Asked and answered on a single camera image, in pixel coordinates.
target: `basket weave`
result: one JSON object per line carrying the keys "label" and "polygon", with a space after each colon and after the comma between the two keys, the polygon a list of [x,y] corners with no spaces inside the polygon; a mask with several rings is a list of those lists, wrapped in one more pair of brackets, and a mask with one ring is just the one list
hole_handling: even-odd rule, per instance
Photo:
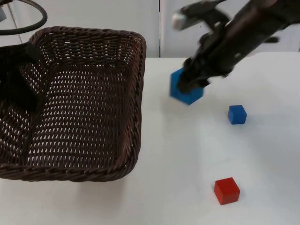
{"label": "basket weave", "polygon": [[0,102],[0,177],[110,181],[134,168],[141,146],[146,42],[134,32],[52,27],[22,73],[37,112]]}

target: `white table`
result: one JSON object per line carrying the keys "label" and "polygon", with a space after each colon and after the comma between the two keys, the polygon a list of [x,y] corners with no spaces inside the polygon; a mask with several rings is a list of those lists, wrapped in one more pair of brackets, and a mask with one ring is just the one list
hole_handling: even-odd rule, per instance
{"label": "white table", "polygon": [[[0,180],[3,225],[295,225],[300,220],[300,54],[261,53],[188,107],[169,97],[184,59],[147,59],[142,148],[109,183]],[[227,118],[244,105],[245,125]],[[234,177],[221,206],[214,181]]]}

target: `red cube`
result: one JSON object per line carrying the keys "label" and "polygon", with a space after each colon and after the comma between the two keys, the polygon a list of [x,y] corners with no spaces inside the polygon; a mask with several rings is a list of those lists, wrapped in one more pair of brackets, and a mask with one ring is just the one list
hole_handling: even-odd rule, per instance
{"label": "red cube", "polygon": [[221,205],[237,202],[240,189],[232,177],[215,182],[214,192]]}

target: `toy block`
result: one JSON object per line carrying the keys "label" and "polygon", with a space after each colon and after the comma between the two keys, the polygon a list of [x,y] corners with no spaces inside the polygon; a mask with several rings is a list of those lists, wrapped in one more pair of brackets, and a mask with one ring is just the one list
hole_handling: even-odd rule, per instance
{"label": "toy block", "polygon": [[232,177],[217,180],[214,192],[221,205],[237,202],[240,196],[240,189]]}
{"label": "toy block", "polygon": [[247,113],[242,105],[232,105],[229,107],[228,118],[231,124],[244,124]]}
{"label": "toy block", "polygon": [[171,74],[171,85],[170,85],[170,96],[187,104],[191,105],[203,96],[203,88],[195,88],[188,94],[182,93],[178,88],[177,84],[182,74],[183,69],[177,70]]}

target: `blue cube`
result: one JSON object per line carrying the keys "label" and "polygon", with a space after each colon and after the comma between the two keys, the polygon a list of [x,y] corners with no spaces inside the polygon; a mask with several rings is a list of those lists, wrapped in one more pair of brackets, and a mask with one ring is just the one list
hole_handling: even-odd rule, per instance
{"label": "blue cube", "polygon": [[200,99],[203,96],[203,88],[196,88],[191,90],[188,94],[182,93],[178,88],[177,84],[182,74],[183,69],[177,70],[171,74],[171,85],[170,85],[170,95],[171,97],[190,105]]}
{"label": "blue cube", "polygon": [[232,105],[229,107],[228,118],[231,124],[244,124],[247,113],[242,105]]}

